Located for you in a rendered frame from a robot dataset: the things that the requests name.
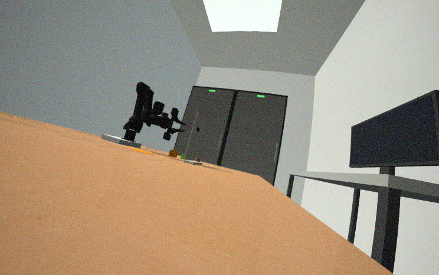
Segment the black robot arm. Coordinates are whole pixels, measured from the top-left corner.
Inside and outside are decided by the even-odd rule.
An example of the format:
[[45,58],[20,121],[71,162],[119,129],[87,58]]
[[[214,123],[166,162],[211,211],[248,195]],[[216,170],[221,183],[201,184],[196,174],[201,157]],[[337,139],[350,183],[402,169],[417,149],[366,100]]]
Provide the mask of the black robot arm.
[[[122,139],[131,142],[135,142],[134,139],[136,132],[139,133],[141,131],[143,122],[146,123],[148,127],[151,127],[151,125],[156,125],[166,129],[166,124],[169,120],[169,114],[163,112],[163,103],[155,101],[152,108],[154,91],[152,91],[149,86],[147,86],[144,82],[137,83],[136,92],[137,100],[133,116],[123,126],[123,129],[125,129],[126,132],[125,137]],[[158,118],[160,117],[158,115],[160,114],[162,116],[162,120],[157,125]]]

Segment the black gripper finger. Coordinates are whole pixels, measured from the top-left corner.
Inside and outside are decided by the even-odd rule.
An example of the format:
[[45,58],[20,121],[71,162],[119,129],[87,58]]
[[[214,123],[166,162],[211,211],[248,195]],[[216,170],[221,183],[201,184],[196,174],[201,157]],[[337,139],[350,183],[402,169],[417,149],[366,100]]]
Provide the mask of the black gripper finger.
[[180,121],[177,116],[175,116],[174,121],[186,126],[186,124],[184,122]]
[[182,129],[171,128],[170,133],[173,134],[173,133],[175,133],[175,132],[184,132],[184,130],[182,130]]

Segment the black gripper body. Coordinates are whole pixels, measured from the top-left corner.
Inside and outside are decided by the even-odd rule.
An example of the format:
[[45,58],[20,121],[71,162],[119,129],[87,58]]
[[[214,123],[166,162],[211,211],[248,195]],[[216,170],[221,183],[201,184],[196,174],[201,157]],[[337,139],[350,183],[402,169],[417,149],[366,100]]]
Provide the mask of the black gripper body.
[[[173,121],[174,121],[174,118],[175,118],[175,116],[178,116],[178,109],[177,108],[172,108],[172,112],[171,112],[171,119],[169,119],[168,120],[168,122],[167,122],[167,124],[166,124],[166,128],[168,128],[168,130],[167,130],[167,132],[165,132],[164,133],[164,136],[163,136],[163,139],[165,139],[165,140],[170,140],[170,138],[171,138],[171,133],[170,133],[170,131],[171,131],[171,127],[172,127],[172,124],[173,124]],[[160,123],[160,121],[162,120],[162,116],[160,116],[159,118],[158,118],[158,122],[157,122],[157,125]]]

